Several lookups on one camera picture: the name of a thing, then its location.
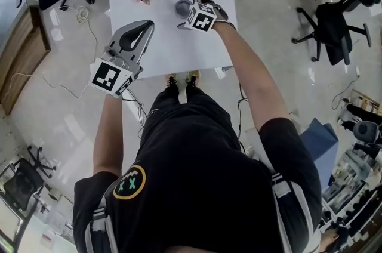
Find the person's right hand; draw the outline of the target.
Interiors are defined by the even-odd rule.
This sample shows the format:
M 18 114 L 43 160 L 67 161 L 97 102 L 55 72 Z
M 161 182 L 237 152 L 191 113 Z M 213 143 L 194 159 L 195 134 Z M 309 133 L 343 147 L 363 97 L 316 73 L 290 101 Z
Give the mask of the person's right hand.
M 229 17 L 221 5 L 215 3 L 213 0 L 201 0 L 201 2 L 204 5 L 210 6 L 214 10 L 217 16 L 216 21 L 225 23 L 229 22 Z

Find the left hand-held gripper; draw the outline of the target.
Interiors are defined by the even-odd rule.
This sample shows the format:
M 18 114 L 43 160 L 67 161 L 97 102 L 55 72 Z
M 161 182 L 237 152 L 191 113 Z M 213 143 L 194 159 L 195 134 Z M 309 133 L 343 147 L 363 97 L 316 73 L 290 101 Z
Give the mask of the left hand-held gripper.
M 120 50 L 105 48 L 102 57 L 90 65 L 89 84 L 112 97 L 122 97 L 143 71 L 140 60 L 154 30 L 155 24 L 150 20 L 134 21 L 120 27 L 112 37 L 112 42 L 116 42 Z

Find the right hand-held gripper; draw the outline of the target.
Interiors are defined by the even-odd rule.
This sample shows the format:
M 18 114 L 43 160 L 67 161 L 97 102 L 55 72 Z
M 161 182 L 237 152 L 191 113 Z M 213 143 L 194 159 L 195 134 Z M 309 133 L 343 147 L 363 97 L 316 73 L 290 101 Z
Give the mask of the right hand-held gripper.
M 208 32 L 217 19 L 213 9 L 213 0 L 188 0 L 189 10 L 184 23 L 177 26 L 180 30 Z

